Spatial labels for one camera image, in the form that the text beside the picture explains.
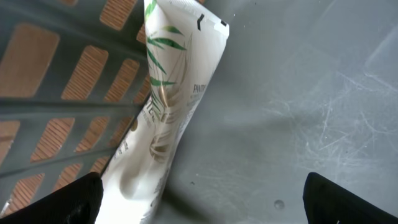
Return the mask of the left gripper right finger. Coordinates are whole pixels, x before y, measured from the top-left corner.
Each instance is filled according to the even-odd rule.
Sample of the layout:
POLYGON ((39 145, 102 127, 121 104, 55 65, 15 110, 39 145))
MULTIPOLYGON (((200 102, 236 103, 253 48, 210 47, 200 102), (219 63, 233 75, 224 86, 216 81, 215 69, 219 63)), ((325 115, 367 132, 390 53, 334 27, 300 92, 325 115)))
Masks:
POLYGON ((310 224, 397 224, 397 217, 316 172, 307 175, 303 203, 310 224))

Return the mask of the white cream tube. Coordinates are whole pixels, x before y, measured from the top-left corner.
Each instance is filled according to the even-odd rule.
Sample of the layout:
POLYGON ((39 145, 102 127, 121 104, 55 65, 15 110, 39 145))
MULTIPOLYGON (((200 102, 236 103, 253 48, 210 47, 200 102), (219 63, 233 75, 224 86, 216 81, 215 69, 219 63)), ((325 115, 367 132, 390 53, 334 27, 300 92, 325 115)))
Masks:
POLYGON ((177 146, 229 37, 229 25, 199 2, 144 6, 150 97, 103 172, 97 223, 152 220, 177 146))

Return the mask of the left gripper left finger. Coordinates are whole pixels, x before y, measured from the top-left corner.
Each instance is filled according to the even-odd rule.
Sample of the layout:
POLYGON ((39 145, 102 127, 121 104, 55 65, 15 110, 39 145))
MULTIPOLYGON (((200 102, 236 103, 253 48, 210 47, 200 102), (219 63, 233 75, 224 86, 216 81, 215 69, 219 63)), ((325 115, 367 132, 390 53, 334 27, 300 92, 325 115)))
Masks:
POLYGON ((103 192, 100 174, 90 172, 26 208, 1 218, 1 224, 94 224, 103 192))

